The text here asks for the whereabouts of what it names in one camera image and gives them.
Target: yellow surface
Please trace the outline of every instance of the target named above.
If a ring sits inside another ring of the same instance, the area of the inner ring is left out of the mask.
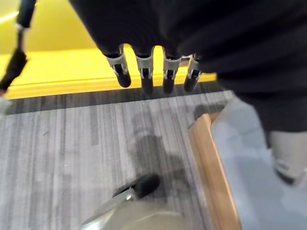
[[[0,18],[14,13],[19,0],[0,0]],[[15,18],[0,20],[0,74],[16,44]],[[9,88],[7,97],[25,98],[123,89],[106,58],[95,47],[87,31],[66,0],[39,1],[35,8],[32,28],[26,34],[28,63],[21,76]],[[130,88],[141,86],[135,55],[130,46],[125,54],[132,79]],[[163,52],[154,50],[154,86],[162,85]],[[180,67],[176,84],[184,82],[187,67]],[[213,81],[214,74],[203,74],[200,81]]]

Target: black cloth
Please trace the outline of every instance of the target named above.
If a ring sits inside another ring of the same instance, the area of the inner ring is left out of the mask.
[[[161,33],[254,106],[264,129],[307,131],[307,1],[178,0],[160,12]]]
[[[70,0],[70,3],[106,56],[117,52],[124,43],[130,44],[139,55],[161,45],[170,55],[178,56],[176,43],[161,35],[150,0]]]

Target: gray carpet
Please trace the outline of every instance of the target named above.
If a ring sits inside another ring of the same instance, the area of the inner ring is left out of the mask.
[[[195,230],[210,229],[188,127],[231,97],[212,92],[6,116],[0,229],[75,230],[117,187],[146,172],[162,177],[147,200],[167,203]]]

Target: wooden edge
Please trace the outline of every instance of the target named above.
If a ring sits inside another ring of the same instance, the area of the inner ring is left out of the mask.
[[[224,166],[211,134],[218,114],[204,114],[190,128],[189,139],[215,230],[242,230]]]

